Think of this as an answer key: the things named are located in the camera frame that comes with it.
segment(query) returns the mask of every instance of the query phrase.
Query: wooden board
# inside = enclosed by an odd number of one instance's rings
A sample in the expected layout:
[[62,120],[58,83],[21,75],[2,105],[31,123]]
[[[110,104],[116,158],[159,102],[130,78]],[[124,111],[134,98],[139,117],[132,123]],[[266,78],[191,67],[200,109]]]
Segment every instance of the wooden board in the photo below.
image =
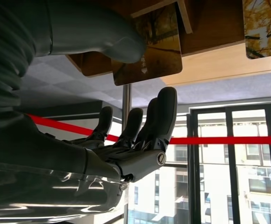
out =
[[224,47],[182,58],[183,70],[162,77],[167,85],[176,86],[271,72],[271,57],[250,60],[245,44]]
[[195,3],[192,0],[177,0],[177,3],[185,32],[192,33],[195,23]]
[[132,18],[170,5],[176,0],[90,0],[95,4],[110,8],[124,17]]
[[179,25],[182,55],[244,39],[241,0],[200,0],[194,7],[193,33]]

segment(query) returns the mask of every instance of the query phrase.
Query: wooden shelf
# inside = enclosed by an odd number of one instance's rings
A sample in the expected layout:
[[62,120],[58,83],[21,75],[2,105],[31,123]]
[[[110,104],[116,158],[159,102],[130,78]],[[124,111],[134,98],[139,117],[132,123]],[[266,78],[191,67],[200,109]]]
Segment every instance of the wooden shelf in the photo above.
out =
[[[97,0],[125,17],[136,17],[176,2],[182,56],[219,49],[244,40],[241,0]],[[111,59],[98,52],[68,56],[85,76],[111,73]]]

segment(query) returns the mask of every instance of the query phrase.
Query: metal pole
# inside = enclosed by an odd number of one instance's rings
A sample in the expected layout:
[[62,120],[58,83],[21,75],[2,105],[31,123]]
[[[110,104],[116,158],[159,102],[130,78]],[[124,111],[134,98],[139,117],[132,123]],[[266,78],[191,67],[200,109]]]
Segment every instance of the metal pole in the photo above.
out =
[[[122,131],[125,129],[127,124],[128,113],[131,109],[131,84],[123,86],[123,97],[122,104]],[[124,206],[123,224],[128,223],[128,204]]]
[[131,84],[123,86],[123,97],[122,104],[122,131],[127,124],[128,113],[131,109]]

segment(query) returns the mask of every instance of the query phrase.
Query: robotic finger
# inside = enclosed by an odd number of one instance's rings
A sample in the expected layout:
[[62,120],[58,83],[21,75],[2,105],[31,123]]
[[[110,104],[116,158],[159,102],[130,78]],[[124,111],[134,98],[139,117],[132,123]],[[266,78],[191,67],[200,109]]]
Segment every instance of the robotic finger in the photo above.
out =
[[99,113],[98,124],[87,138],[71,140],[72,144],[86,147],[87,149],[95,149],[104,146],[104,141],[111,130],[113,122],[113,108],[105,106]]

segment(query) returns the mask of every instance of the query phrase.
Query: robotic hand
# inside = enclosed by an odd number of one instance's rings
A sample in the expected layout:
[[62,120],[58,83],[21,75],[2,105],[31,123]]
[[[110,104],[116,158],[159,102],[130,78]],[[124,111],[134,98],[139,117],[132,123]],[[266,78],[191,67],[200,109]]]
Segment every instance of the robotic hand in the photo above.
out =
[[[126,182],[163,165],[176,114],[173,88],[152,101],[156,114],[148,115],[137,138],[139,128],[126,127],[113,146],[92,150],[41,133],[13,109],[20,99],[11,91],[20,88],[35,56],[98,51],[134,63],[145,50],[123,18],[86,1],[0,0],[0,223],[49,223],[109,211]],[[99,144],[107,134],[103,129]]]

